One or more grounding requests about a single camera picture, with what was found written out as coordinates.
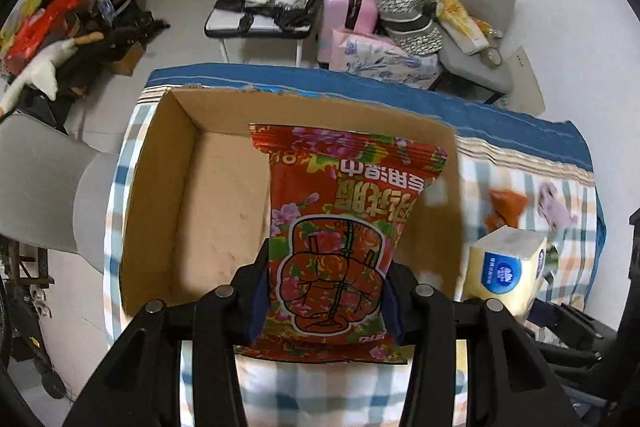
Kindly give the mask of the grey chair at left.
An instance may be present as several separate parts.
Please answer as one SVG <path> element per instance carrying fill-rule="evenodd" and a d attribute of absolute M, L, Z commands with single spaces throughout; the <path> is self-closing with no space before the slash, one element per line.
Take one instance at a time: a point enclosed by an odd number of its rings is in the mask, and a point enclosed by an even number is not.
<path fill-rule="evenodd" d="M 1 234 L 104 270 L 108 195 L 118 157 L 24 114 L 1 123 Z"/>

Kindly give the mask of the orange snack packet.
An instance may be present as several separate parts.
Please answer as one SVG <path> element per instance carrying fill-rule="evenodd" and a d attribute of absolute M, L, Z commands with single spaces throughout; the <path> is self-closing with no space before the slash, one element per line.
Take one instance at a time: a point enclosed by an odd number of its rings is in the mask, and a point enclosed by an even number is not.
<path fill-rule="evenodd" d="M 518 220 L 527 207 L 528 198 L 510 190 L 490 190 L 489 200 L 491 210 L 485 219 L 487 231 L 493 232 L 502 227 L 516 229 Z"/>

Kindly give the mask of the pink suitcase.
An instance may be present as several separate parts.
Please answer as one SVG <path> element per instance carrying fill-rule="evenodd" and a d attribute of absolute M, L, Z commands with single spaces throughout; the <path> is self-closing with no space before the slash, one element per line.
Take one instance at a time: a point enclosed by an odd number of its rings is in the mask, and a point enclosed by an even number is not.
<path fill-rule="evenodd" d="M 334 30 L 372 34 L 377 21 L 375 0 L 323 0 L 317 54 L 319 66 L 329 68 Z"/>

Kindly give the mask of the purple knitted sock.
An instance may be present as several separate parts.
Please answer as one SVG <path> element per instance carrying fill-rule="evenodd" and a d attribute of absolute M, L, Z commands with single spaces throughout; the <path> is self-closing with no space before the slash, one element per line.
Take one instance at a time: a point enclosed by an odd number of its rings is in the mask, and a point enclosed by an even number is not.
<path fill-rule="evenodd" d="M 560 231 L 577 225 L 577 217 L 556 198 L 558 190 L 550 182 L 541 184 L 538 190 L 537 212 L 552 231 Z"/>

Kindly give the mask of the floral pink pillow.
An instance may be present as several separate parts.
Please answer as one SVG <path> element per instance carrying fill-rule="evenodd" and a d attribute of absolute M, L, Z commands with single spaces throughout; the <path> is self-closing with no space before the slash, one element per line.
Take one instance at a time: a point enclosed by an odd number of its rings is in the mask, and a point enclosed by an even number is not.
<path fill-rule="evenodd" d="M 386 38 L 347 30 L 332 31 L 329 70 L 424 90 L 442 72 L 436 54 L 410 55 Z"/>

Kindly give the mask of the grey office chair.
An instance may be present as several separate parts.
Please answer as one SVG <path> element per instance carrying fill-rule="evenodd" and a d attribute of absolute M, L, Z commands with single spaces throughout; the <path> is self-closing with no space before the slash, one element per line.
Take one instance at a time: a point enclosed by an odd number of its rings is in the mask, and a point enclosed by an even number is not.
<path fill-rule="evenodd" d="M 486 104 L 510 93 L 513 80 L 500 52 L 515 0 L 439 0 L 436 10 L 445 78 Z"/>

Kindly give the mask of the white tissue pack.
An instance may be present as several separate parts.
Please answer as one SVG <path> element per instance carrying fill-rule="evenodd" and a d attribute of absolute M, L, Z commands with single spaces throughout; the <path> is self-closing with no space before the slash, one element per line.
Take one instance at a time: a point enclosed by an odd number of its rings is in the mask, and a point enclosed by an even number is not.
<path fill-rule="evenodd" d="M 461 299 L 498 299 L 524 322 L 541 285 L 546 251 L 544 233 L 506 225 L 477 239 L 469 250 Z"/>

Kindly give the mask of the brown cardboard box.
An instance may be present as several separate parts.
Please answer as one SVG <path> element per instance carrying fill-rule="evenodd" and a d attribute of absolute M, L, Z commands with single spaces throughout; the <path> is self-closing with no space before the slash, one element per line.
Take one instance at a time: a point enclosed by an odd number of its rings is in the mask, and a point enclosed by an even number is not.
<path fill-rule="evenodd" d="M 257 89 L 171 89 L 153 110 L 122 218 L 115 303 L 125 317 L 152 299 L 190 303 L 255 259 L 269 230 L 269 168 L 250 143 L 252 124 L 371 132 L 443 147 L 447 164 L 414 207 L 396 258 L 445 295 L 456 292 L 463 218 L 451 127 L 402 109 Z"/>

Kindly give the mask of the yellow white plush toy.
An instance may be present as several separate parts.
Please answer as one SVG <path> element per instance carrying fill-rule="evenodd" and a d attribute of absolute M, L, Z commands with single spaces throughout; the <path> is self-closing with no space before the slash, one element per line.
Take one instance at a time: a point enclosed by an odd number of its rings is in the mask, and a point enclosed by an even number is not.
<path fill-rule="evenodd" d="M 480 53 L 489 41 L 460 0 L 438 0 L 436 16 L 440 26 L 465 55 Z"/>

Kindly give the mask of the red floral wet wipes pack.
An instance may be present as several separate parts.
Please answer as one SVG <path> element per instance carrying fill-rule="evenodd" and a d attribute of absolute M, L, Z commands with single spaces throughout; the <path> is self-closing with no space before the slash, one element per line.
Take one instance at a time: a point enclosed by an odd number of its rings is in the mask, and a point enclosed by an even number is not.
<path fill-rule="evenodd" d="M 385 277 L 444 148 L 388 135 L 251 124 L 269 157 L 269 309 L 254 359 L 404 364 L 386 332 Z"/>

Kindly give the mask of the red plastic bag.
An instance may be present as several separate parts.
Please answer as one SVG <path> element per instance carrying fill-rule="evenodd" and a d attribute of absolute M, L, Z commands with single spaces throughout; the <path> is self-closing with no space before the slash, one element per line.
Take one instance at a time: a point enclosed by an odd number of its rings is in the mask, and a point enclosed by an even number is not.
<path fill-rule="evenodd" d="M 17 31 L 14 43 L 6 54 L 6 60 L 24 58 L 30 61 L 51 27 L 62 20 L 67 12 L 76 9 L 80 0 L 52 0 L 40 15 L 32 17 Z"/>

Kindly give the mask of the plaid checkered table cloth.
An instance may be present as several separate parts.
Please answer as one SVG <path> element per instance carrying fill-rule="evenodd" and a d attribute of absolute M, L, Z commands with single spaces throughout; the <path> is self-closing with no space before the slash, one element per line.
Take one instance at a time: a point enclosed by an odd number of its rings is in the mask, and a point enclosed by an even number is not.
<path fill-rule="evenodd" d="M 457 137 L 463 218 L 462 271 L 449 297 L 461 298 L 470 247 L 488 233 L 489 191 L 510 190 L 528 198 L 518 229 L 544 233 L 555 251 L 555 273 L 542 281 L 539 298 L 575 307 L 585 303 L 597 273 L 605 224 L 589 150 L 574 124 L 323 69 L 195 64 L 152 72 L 129 119 L 108 196 L 104 236 L 104 317 L 111 339 L 136 315 L 125 317 L 115 300 L 120 294 L 116 271 L 124 238 L 122 218 L 141 152 L 142 127 L 162 95 L 179 88 L 326 96 L 402 109 L 446 124 Z M 538 190 L 544 182 L 556 187 L 556 198 L 577 217 L 577 225 L 555 232 L 538 215 Z M 412 350 L 401 348 L 409 355 L 404 364 L 275 362 L 246 357 L 239 348 L 235 360 L 247 420 L 253 426 L 395 426 L 411 372 Z"/>

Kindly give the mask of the black white patterned bag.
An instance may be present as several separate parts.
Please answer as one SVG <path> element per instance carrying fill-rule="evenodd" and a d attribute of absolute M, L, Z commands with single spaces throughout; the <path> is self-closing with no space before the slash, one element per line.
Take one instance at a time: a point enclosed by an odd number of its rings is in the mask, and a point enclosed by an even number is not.
<path fill-rule="evenodd" d="M 427 56 L 442 48 L 434 21 L 438 0 L 375 0 L 386 34 L 409 55 Z"/>

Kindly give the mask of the white goose plush toy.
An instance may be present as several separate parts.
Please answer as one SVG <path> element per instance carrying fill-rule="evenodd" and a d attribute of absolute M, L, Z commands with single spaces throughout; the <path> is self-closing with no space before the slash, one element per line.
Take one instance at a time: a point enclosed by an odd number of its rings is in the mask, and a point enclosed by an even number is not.
<path fill-rule="evenodd" d="M 21 93 L 26 87 L 39 90 L 50 101 L 54 101 L 58 95 L 56 69 L 66 63 L 80 46 L 103 39 L 102 32 L 95 31 L 85 36 L 54 42 L 38 52 L 2 95 L 1 116 L 4 117 L 16 109 Z"/>

